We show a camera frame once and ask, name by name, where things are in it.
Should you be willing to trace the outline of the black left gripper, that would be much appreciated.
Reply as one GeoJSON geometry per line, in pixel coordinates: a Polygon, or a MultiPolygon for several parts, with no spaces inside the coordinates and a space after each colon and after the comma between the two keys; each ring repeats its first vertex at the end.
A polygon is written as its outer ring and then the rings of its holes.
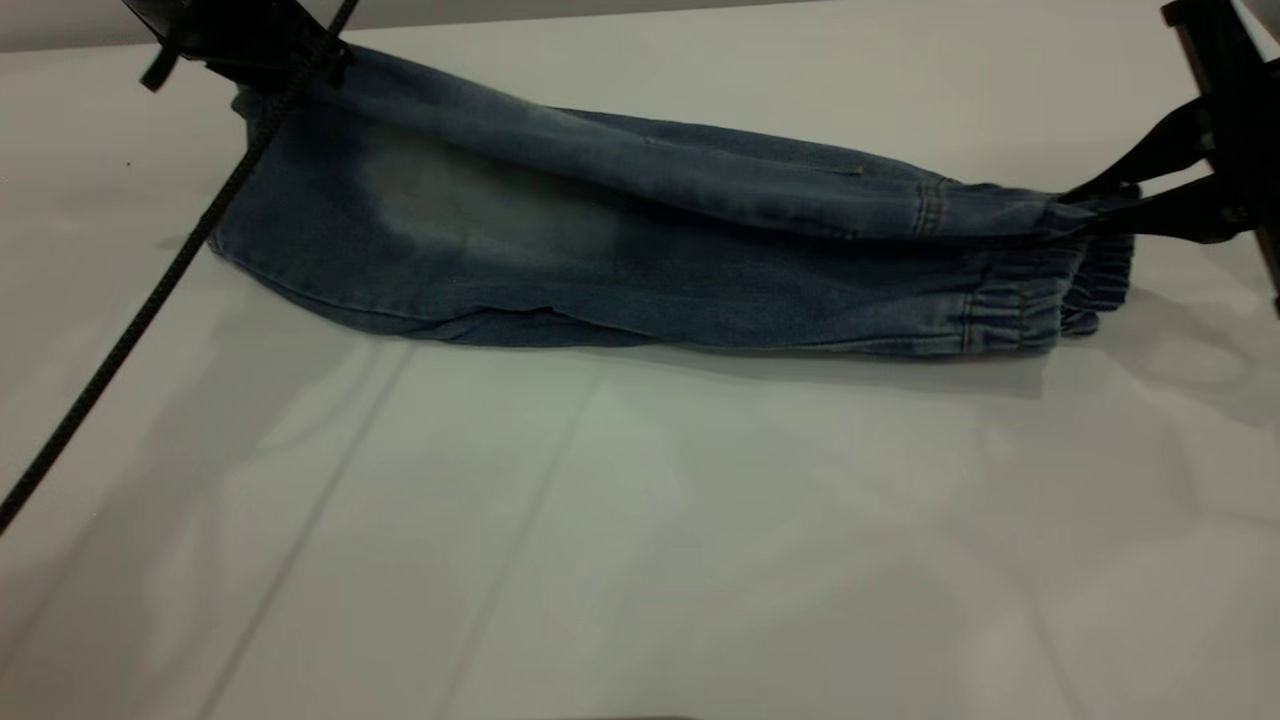
{"type": "MultiPolygon", "coordinates": [[[[161,49],[202,60],[248,87],[285,87],[326,42],[329,32],[297,1],[127,1],[161,49]]],[[[323,55],[317,76],[342,83],[352,50],[323,55]]]]}

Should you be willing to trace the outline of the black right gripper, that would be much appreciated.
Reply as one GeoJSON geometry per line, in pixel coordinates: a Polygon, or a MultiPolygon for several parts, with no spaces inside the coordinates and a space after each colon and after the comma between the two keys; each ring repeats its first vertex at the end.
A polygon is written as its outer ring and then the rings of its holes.
{"type": "Polygon", "coordinates": [[[1171,1],[1161,14],[1178,35],[1199,99],[1170,111],[1060,201],[1097,201],[1096,227],[1124,234],[1211,245],[1252,231],[1277,286],[1277,63],[1265,60],[1230,1],[1171,1]],[[1143,182],[1206,158],[1213,174],[1143,195],[1143,182]]]}

